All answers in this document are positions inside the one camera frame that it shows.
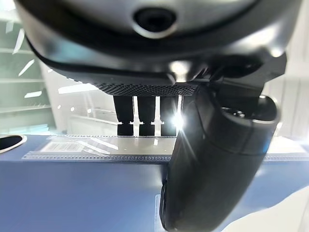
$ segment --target sticker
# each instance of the sticker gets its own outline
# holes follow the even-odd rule
[[[161,194],[155,196],[155,209],[154,209],[154,232],[167,232],[161,223],[160,218],[160,200]]]
[[[81,152],[84,146],[76,142],[50,142],[41,152]]]

